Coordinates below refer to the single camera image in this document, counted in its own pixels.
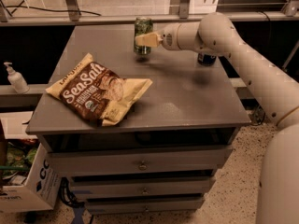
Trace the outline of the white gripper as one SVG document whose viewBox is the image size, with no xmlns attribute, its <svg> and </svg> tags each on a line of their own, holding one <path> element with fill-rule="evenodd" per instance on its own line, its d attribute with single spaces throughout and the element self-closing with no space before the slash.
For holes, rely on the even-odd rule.
<svg viewBox="0 0 299 224">
<path fill-rule="evenodd" d="M 153 32 L 136 36 L 135 42 L 138 46 L 157 48 L 162 44 L 165 49 L 180 50 L 178 45 L 179 27 L 179 23 L 168 24 L 163 29 L 158 30 L 158 34 Z"/>
</svg>

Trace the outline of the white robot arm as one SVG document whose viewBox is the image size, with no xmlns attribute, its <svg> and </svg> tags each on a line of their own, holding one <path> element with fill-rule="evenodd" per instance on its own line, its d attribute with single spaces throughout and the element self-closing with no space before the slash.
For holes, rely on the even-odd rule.
<svg viewBox="0 0 299 224">
<path fill-rule="evenodd" d="M 135 38 L 138 46 L 225 57 L 278 127 L 265 151 L 256 224 L 299 224 L 299 83 L 248 45 L 222 13 L 170 23 Z"/>
</svg>

